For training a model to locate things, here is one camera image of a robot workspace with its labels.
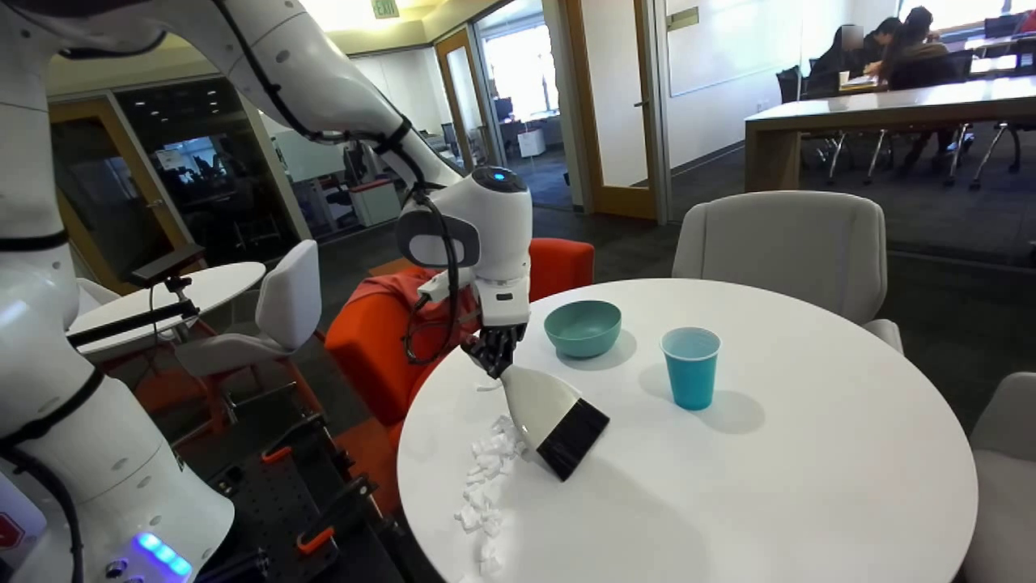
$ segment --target orange chair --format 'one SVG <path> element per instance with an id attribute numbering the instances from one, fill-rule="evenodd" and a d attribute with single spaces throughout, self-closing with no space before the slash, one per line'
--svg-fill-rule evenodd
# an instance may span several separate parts
<path id="1" fill-rule="evenodd" d="M 532 241 L 532 296 L 546 296 L 563 288 L 593 280 L 593 246 L 576 238 L 535 238 Z M 430 273 L 404 264 L 399 273 L 399 288 L 386 283 L 386 274 L 364 277 L 355 293 L 330 320 L 323 348 L 350 378 L 350 386 L 364 401 L 368 413 L 386 428 L 380 439 L 387 437 L 387 509 L 399 509 L 396 491 L 396 442 L 402 419 L 427 378 L 427 371 L 455 345 L 455 338 L 439 344 L 443 315 L 415 317 L 410 296 L 404 288 L 418 288 Z"/>

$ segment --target bowl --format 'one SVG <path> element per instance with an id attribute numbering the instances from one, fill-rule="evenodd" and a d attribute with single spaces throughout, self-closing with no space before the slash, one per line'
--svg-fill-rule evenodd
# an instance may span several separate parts
<path id="1" fill-rule="evenodd" d="M 607 302 L 573 302 L 546 315 L 546 335 L 563 360 L 593 360 L 613 348 L 620 310 Z"/>

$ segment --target blue cup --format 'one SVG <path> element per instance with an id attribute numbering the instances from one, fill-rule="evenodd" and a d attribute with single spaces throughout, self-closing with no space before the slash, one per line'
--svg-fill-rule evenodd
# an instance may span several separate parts
<path id="1" fill-rule="evenodd" d="M 676 328 L 664 335 L 674 401 L 688 410 L 711 403 L 720 335 L 702 328 Z"/>

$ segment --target black cable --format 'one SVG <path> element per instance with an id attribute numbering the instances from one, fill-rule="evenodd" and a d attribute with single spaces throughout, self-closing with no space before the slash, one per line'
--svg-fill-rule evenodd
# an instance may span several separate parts
<path id="1" fill-rule="evenodd" d="M 46 462 L 17 446 L 0 451 L 0 456 L 10 459 L 17 472 L 30 472 L 40 485 L 46 485 L 55 496 L 69 522 L 72 583 L 83 583 L 83 535 L 64 483 Z"/>

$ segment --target table top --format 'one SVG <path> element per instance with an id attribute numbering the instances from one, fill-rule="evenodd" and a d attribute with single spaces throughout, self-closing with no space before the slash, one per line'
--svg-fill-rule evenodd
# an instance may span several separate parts
<path id="1" fill-rule="evenodd" d="M 573 296 L 620 307 L 599 360 L 563 363 L 544 335 L 544 315 Z M 666 390 L 660 335 L 683 323 L 722 338 L 708 410 Z M 507 408 L 450 354 L 399 446 L 404 514 L 446 579 L 915 583 L 952 579 L 968 550 L 976 478 L 960 423 L 915 365 L 822 307 L 699 277 L 593 283 L 538 302 L 513 363 L 613 423 L 565 483 L 502 452 L 484 487 L 472 462 Z"/>
<path id="2" fill-rule="evenodd" d="M 845 92 L 827 100 L 789 100 L 769 111 L 748 115 L 744 121 L 783 121 L 783 119 L 838 119 L 845 115 L 870 115 L 870 113 L 904 113 L 904 119 L 919 115 L 921 111 L 952 111 L 952 115 L 968 115 L 976 111 L 960 107 L 983 107 L 988 115 L 1011 115 L 1008 104 L 1036 100 L 1036 76 L 980 76 L 960 83 L 935 83 L 915 91 L 870 91 L 870 92 Z"/>
<path id="3" fill-rule="evenodd" d="M 191 283 L 185 288 L 185 296 L 193 302 L 198 315 L 210 315 L 218 307 L 223 307 L 225 302 L 234 302 L 236 293 L 243 293 L 246 288 L 253 288 L 258 277 L 264 274 L 261 262 L 225 262 L 225 264 L 213 264 L 213 267 L 199 267 L 199 273 L 187 273 Z M 166 307 L 175 305 L 178 296 L 166 288 L 166 283 L 153 283 L 153 288 L 140 288 L 134 293 L 123 293 L 116 302 L 105 302 L 95 310 L 80 310 L 69 333 L 80 333 L 91 328 L 102 328 L 134 315 L 146 315 L 153 307 Z M 102 357 L 102 354 L 119 354 L 123 345 L 137 345 L 148 335 L 154 335 L 159 330 L 178 328 L 185 323 L 180 317 L 168 317 L 148 328 L 134 328 L 126 333 L 113 333 L 95 344 L 77 345 L 77 354 L 83 357 Z"/>

